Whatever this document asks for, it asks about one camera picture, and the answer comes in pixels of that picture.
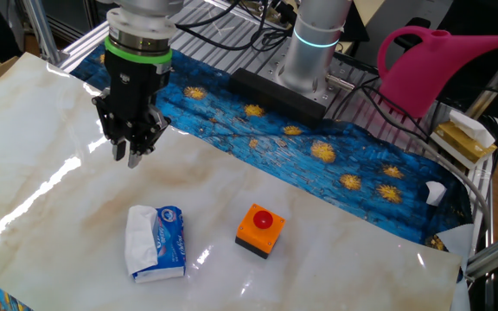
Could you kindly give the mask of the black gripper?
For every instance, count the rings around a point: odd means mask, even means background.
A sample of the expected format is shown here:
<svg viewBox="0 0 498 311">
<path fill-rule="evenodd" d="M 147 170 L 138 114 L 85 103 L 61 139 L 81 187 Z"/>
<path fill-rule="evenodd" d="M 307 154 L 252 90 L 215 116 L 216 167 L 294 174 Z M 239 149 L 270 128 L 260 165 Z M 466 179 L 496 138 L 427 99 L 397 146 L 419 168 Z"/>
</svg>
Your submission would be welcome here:
<svg viewBox="0 0 498 311">
<path fill-rule="evenodd" d="M 125 156 L 124 126 L 132 126 L 128 167 L 135 168 L 144 155 L 155 150 L 156 141 L 170 119 L 155 106 L 157 93 L 169 83 L 172 53 L 138 55 L 125 51 L 105 52 L 110 86 L 92 98 L 103 134 L 112 144 L 112 156 Z"/>
</svg>

